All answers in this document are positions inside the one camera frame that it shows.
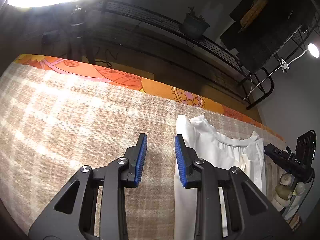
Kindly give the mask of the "right gloved hand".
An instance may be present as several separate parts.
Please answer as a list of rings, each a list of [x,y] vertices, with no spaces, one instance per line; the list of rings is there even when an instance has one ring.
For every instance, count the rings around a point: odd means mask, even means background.
[[[306,186],[298,182],[292,174],[281,175],[280,184],[276,186],[272,205],[289,222],[300,206]]]

